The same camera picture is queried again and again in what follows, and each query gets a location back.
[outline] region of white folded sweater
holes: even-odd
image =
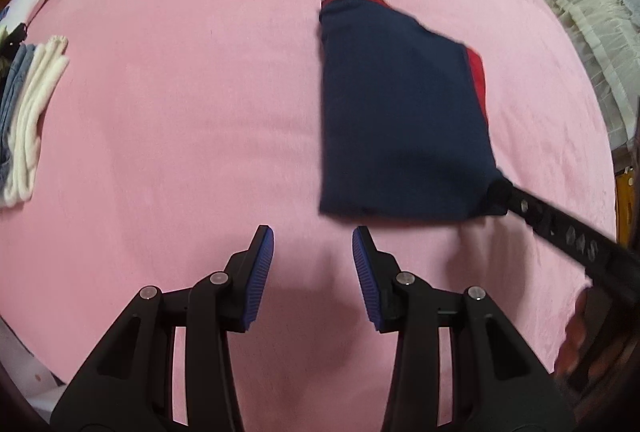
[[[31,199],[40,157],[38,119],[69,63],[68,57],[62,54],[66,43],[66,37],[53,36],[46,44],[39,44],[33,54],[11,118],[8,144],[12,164],[1,205],[12,207]]]

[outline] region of ribbed blue pad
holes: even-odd
[[[353,261],[356,263],[356,271],[358,272],[358,279],[360,281],[360,289],[362,290],[362,297],[364,298],[364,305],[367,308],[367,315],[369,320],[373,322],[376,327],[376,331],[380,331],[382,327],[382,313],[380,313],[380,291],[378,290],[378,284],[373,277],[373,272],[369,266],[369,257],[362,243],[360,232],[358,229],[353,231],[353,237],[351,238],[351,245],[353,247]]]
[[[246,301],[244,304],[244,315],[242,316],[242,324],[244,329],[249,329],[251,322],[258,316],[258,307],[262,299],[264,284],[267,282],[269,267],[271,266],[271,258],[273,257],[273,230],[267,229],[264,234],[258,256],[255,259],[254,269],[249,276],[249,282],[246,286]]]

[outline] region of pink tablecloth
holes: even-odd
[[[612,234],[605,126],[544,1],[389,2],[482,55],[507,176]],[[33,21],[30,40],[69,38],[71,64],[46,115],[33,200],[0,214],[0,314],[60,377],[141,286],[193,285],[268,223],[262,307],[230,340],[247,430],[380,428],[395,336],[366,318],[357,221],[318,215],[318,8],[50,0]],[[551,368],[584,275],[521,221],[373,235],[435,287],[484,286]]]

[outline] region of pink bed sheet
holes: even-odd
[[[544,1],[389,2],[482,55],[507,176],[613,235],[606,129]],[[33,200],[0,213],[0,314],[62,379],[140,287],[193,285],[267,223],[276,245],[258,319],[230,338],[247,430],[380,429],[396,338],[366,317],[350,245],[359,221],[318,215],[318,9],[49,0],[36,16],[30,40],[66,35],[71,62]],[[522,221],[372,233],[435,287],[484,286],[552,368],[585,277]]]

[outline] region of white pillow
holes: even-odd
[[[10,34],[21,22],[29,24],[44,1],[11,0],[5,8],[0,10],[0,25],[6,26],[6,30]]]

